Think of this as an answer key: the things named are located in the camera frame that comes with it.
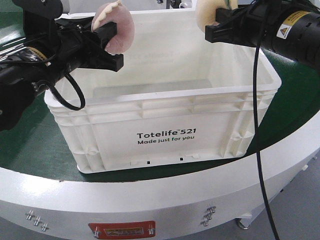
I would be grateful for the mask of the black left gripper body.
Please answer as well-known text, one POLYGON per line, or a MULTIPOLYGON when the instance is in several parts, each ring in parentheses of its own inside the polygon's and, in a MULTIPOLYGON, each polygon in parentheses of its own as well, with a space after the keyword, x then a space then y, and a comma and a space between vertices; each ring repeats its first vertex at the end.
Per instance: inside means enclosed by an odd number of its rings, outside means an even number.
POLYGON ((105 30, 91 32, 92 17, 62 18, 67 0, 24 0, 24 82, 56 83, 77 68, 105 69, 105 30))

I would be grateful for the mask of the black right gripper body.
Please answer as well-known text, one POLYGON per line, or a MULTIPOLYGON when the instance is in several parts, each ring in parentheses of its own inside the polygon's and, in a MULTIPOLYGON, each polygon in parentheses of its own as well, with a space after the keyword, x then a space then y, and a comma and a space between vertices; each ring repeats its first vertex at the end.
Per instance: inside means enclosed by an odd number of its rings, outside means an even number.
POLYGON ((244 12, 239 22, 242 46, 256 47, 262 32, 260 46, 272 52, 280 51, 283 41, 276 35, 280 26, 281 4, 280 0, 254 0, 241 6, 244 12))

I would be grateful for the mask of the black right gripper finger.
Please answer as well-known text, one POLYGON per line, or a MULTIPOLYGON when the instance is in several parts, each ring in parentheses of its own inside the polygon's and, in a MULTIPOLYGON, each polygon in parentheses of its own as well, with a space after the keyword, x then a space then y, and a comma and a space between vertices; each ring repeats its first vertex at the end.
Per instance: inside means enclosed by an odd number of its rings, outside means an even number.
POLYGON ((247 9, 244 7, 236 9, 218 8, 215 11, 215 21, 219 24, 238 24, 246 14, 247 9))
POLYGON ((205 26, 205 40, 210 43, 227 43, 233 45, 247 45, 245 27, 241 21, 222 22, 218 25, 205 26))

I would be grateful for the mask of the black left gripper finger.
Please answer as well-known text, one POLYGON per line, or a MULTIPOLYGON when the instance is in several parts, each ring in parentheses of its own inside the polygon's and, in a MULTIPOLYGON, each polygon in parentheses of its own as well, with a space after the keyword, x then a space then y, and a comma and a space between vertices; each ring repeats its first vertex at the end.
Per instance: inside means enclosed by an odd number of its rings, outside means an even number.
POLYGON ((107 45, 117 34, 117 24, 108 22, 88 33, 88 38, 97 45, 107 45))
POLYGON ((112 55, 99 47, 84 47, 82 52, 84 57, 82 68, 118 72, 124 66, 123 54, 112 55))

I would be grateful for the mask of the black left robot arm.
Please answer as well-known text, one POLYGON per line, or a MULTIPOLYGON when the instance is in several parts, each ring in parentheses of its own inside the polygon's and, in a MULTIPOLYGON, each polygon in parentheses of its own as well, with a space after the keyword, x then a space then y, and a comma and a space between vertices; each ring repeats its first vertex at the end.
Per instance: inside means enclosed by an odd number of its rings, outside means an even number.
POLYGON ((66 0, 16 0, 23 10, 24 36, 3 44, 0 53, 0 128, 12 129, 24 110, 46 90, 64 107, 79 111, 86 100, 71 75, 77 68, 117 72, 132 35, 132 20, 120 1, 93 17, 66 19, 66 0))

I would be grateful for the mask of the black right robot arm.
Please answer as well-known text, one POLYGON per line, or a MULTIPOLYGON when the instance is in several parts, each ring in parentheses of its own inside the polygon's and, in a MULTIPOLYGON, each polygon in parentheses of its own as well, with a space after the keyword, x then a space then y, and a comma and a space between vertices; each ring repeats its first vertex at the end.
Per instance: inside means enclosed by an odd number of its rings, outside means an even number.
POLYGON ((320 70, 320 9, 310 1, 255 0, 215 16, 218 25, 205 25, 208 42, 261 47, 320 70))

